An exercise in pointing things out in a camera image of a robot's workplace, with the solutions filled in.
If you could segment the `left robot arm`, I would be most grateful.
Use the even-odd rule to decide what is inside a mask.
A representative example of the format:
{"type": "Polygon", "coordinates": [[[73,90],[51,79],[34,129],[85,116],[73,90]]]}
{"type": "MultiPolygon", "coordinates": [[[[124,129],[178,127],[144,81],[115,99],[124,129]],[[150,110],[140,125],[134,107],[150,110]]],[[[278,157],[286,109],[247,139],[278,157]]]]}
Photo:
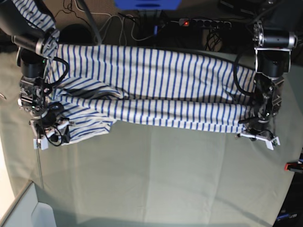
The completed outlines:
{"type": "Polygon", "coordinates": [[[283,75],[290,71],[291,53],[299,41],[296,30],[302,18],[301,0],[265,0],[248,23],[253,27],[254,89],[244,90],[233,72],[237,89],[250,98],[248,117],[239,120],[245,130],[237,134],[238,138],[261,140],[270,150],[280,145],[275,117],[282,103],[283,75]]]}

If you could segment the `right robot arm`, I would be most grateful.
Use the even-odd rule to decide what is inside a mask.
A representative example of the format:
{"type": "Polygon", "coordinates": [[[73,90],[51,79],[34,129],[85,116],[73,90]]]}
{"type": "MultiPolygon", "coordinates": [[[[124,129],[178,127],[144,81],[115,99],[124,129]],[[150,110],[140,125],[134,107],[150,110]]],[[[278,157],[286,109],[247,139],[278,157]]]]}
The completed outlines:
{"type": "Polygon", "coordinates": [[[0,27],[19,47],[18,105],[31,117],[34,147],[47,149],[106,133],[107,125],[99,120],[95,99],[64,92],[73,87],[84,92],[98,82],[100,47],[59,45],[54,19],[42,7],[36,0],[3,0],[0,27]]]}

